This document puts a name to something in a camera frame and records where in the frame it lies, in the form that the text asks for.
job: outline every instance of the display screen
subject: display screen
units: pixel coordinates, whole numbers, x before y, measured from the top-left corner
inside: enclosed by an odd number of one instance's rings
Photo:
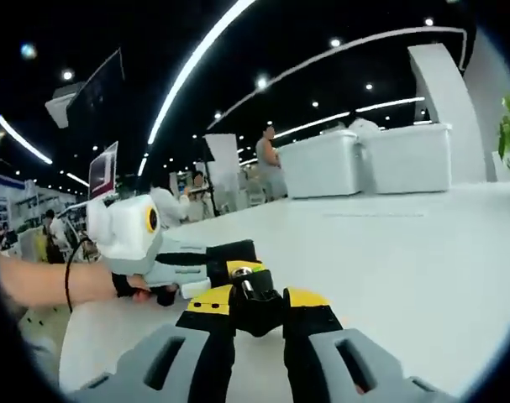
[[[123,82],[122,54],[117,50],[99,66],[66,108],[69,128],[78,141],[103,138],[113,130],[121,108]]]
[[[103,151],[90,164],[89,199],[114,193],[116,184],[118,142]]]

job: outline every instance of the hand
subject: hand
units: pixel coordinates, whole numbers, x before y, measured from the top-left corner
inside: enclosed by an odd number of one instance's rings
[[[135,292],[133,296],[133,300],[135,302],[145,302],[150,299],[151,293],[150,288],[146,284],[145,280],[140,275],[132,275],[131,277],[128,277],[128,284],[131,285],[133,288],[136,288],[137,291]],[[178,290],[178,285],[167,285],[166,290],[169,292]]]

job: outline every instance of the white table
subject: white table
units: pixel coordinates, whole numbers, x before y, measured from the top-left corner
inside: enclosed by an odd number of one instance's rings
[[[452,395],[472,386],[509,331],[510,184],[277,201],[171,234],[210,244],[253,238],[278,290],[290,285],[325,295],[345,326],[401,359],[406,374]],[[173,323],[185,305],[118,300],[77,307],[61,385],[74,390],[114,372],[122,353]],[[279,333],[237,337],[229,401],[292,401]]]

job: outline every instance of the black ceiling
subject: black ceiling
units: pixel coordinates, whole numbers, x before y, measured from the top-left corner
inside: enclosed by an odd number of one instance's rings
[[[256,77],[277,76],[329,49],[329,41],[364,38],[387,30],[420,27],[431,17],[436,26],[464,28],[472,49],[475,27],[461,4],[445,1],[395,0],[345,2],[317,0],[258,0],[222,36],[181,89],[158,133],[147,145],[150,129],[176,75],[191,52],[234,0],[166,2],[166,6],[72,5],[42,8],[18,5],[0,30],[0,113],[31,143],[54,161],[46,165],[5,136],[0,143],[0,173],[38,180],[40,186],[83,190],[59,171],[87,177],[88,165],[99,149],[119,141],[119,173],[137,172],[150,153],[141,184],[163,164],[183,170],[195,158],[193,134],[206,133],[217,110],[225,111],[255,89]],[[23,60],[22,43],[35,45],[38,56]],[[219,122],[213,133],[244,135],[239,147],[253,146],[260,126],[271,120],[277,132],[351,108],[415,97],[409,65],[411,44],[442,42],[455,60],[461,54],[457,34],[413,34],[383,39],[340,52],[276,83]],[[124,61],[124,110],[112,132],[83,140],[69,128],[58,129],[44,104],[65,85],[64,68],[85,81],[118,47]],[[365,90],[370,82],[374,89]],[[312,107],[312,102],[319,107]],[[366,116],[390,127],[414,120],[415,105],[378,109]],[[277,145],[317,133],[322,127],[278,140]]]

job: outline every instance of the robotic glove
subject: robotic glove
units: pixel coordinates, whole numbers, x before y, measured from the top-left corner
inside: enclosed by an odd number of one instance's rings
[[[102,201],[87,204],[89,237],[113,272],[118,296],[135,293],[126,280],[142,275],[158,295],[158,303],[171,305],[178,285],[184,298],[202,294],[213,286],[228,284],[227,261],[256,261],[252,241],[215,247],[171,238],[160,229],[160,219],[150,196],[117,201],[109,208]]]

